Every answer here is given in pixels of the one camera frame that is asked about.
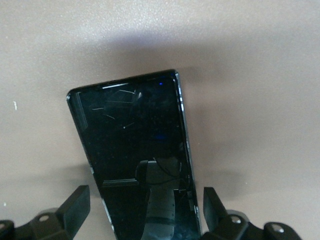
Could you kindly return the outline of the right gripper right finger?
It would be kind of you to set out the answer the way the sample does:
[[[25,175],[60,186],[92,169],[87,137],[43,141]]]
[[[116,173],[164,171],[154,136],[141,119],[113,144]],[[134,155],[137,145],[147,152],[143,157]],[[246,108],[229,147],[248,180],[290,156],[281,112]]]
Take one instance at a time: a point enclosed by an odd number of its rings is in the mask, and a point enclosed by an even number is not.
[[[261,240],[263,230],[242,212],[227,210],[213,187],[203,191],[203,214],[208,227],[204,240]]]

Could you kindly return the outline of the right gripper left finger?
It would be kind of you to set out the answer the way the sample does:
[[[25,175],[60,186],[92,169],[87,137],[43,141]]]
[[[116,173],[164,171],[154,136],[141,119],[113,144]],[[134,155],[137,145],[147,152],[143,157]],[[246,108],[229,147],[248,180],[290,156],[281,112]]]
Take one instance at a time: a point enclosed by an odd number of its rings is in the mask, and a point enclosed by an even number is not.
[[[72,240],[91,210],[90,188],[80,185],[55,210],[47,210],[14,230],[16,240]]]

